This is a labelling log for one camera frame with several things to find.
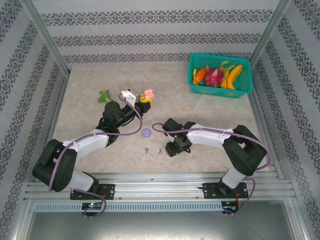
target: damask wall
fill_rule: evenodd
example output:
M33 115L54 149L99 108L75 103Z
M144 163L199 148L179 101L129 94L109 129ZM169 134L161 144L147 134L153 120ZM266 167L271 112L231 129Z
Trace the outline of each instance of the damask wall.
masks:
M35 0L72 66L187 64L191 53L249 58L279 0Z
M253 70L281 170L312 239L320 239L319 20L319 0L293 0Z
M64 76L18 0L0 0L0 240L47 141Z

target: black mounting plate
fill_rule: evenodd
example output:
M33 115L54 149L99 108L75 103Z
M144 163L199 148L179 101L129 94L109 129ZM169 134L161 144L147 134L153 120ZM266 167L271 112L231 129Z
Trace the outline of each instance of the black mounting plate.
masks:
M104 197L105 200L113 200L115 196L115 187L114 184L99 184L98 192L96 194ZM101 198L97 196L93 196L90 194L71 191L70 193L71 200L101 200Z
M205 182L202 184L202 187L210 190L207 192L203 190L204 199L235 199L236 193L239 194L239 199L247 199L249 197L247 185L244 182L240 182L236 188L231 189L231 193L228 197L224 196L219 191L218 182Z

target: work surface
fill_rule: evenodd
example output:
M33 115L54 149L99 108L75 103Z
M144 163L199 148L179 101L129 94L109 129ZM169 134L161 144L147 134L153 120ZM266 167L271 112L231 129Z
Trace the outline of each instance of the work surface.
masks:
M75 67L53 138L66 141L90 133L98 125L105 107L105 103L98 102L99 92L107 89L121 107L124 103L118 100L118 95L122 90L143 93L145 89L153 89L153 105L143 116L143 128L151 129L153 123L173 118L183 125L190 121L219 129L245 125L259 136L246 95L233 99L192 93L187 75L188 66ZM130 133L138 127L139 120L135 119L119 130ZM231 167L224 150L206 145L192 145L191 153L169 157L165 151L168 141L168 137L153 130L148 138L140 132L120 136L111 146L80 159L75 169L89 173L163 173L225 172Z

